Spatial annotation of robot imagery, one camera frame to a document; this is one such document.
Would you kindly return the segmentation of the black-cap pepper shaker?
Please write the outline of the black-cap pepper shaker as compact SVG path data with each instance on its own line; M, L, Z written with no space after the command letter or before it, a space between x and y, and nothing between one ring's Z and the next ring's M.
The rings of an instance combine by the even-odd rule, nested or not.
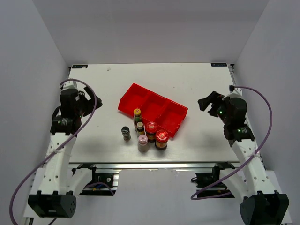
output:
M131 139L129 127L127 127L127 126L122 127L121 133L123 135L124 141L128 142Z

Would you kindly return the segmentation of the tall yellow-cap sauce bottle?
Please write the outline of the tall yellow-cap sauce bottle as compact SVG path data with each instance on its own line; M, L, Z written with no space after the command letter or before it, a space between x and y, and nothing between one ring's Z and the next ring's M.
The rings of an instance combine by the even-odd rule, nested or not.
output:
M141 110L139 108L136 108L136 109L134 109L133 113L134 113L134 117L133 117L134 128L135 128L135 131L137 131L137 123L143 121L142 116L141 116Z

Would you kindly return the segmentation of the red-lid sauce jar front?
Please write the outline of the red-lid sauce jar front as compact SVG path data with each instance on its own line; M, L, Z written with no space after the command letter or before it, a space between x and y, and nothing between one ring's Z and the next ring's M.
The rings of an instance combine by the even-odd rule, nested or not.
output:
M155 134L155 147L158 150L165 150L169 140L169 134L166 130L158 130Z

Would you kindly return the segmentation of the red-lid sauce jar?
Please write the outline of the red-lid sauce jar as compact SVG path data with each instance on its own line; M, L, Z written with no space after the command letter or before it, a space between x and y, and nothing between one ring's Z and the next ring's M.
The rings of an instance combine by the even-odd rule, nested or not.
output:
M149 121L146 125L145 125L145 133L146 136L148 138L148 142L155 142L155 134L158 130L158 125L156 122L153 121Z
M165 150L169 140L169 134L166 130L158 130L155 134L155 147L158 150Z

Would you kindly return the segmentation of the small tan-cap sauce bottle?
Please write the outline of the small tan-cap sauce bottle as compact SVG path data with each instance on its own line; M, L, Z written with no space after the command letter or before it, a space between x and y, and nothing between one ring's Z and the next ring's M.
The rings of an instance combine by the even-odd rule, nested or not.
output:
M137 123L137 136L145 135L144 124L140 121Z

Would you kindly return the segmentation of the pink-cap spice shaker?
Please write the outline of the pink-cap spice shaker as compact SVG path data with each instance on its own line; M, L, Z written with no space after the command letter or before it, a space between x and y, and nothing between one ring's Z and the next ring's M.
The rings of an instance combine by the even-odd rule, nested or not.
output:
M148 137L146 135L139 135L138 136L138 150L140 152L147 152L148 151Z

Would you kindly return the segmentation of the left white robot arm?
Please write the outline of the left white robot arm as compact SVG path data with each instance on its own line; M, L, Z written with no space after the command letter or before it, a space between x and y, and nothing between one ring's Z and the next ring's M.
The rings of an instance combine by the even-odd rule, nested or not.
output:
M41 184L28 198L28 205L41 218L71 218L76 209L76 197L85 186L94 187L99 175L90 169L80 169L68 177L71 152L79 132L86 126L82 117L91 119L102 101L85 86L82 91L75 84L64 84L60 106L52 115L50 143Z

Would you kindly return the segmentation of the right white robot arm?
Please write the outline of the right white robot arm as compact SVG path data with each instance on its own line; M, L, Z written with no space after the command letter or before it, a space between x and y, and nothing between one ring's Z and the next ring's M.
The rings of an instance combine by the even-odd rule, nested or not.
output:
M248 105L237 90L224 96L216 91L198 100L199 108L211 109L209 115L224 123L224 136L241 165L216 164L212 171L212 183L191 196L199 200L199 194L214 186L226 186L228 191L214 198L232 194L240 200L240 215L246 225L280 225L287 212L289 199L279 193L270 181L259 156L261 146L255 143L251 128L246 123Z

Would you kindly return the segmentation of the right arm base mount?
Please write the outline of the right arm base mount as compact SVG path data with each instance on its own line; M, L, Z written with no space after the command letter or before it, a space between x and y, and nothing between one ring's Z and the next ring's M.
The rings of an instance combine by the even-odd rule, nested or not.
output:
M196 191L199 191L200 189L219 180L220 171L225 169L229 169L229 172L232 172L235 167L228 162L216 163L211 172L195 173L195 177L191 179L191 182L196 184L196 187L198 188ZM222 182L204 190L201 193L198 193L197 196L193 194L192 197L193 200L196 198L234 198L228 187Z

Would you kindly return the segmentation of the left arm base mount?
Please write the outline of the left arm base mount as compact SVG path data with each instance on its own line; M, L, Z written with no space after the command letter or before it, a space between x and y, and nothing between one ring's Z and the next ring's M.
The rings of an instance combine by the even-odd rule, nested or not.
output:
M88 163L74 166L71 171L71 183L67 187L79 187L79 190L74 191L75 195L113 196L116 192L120 173L118 170Z

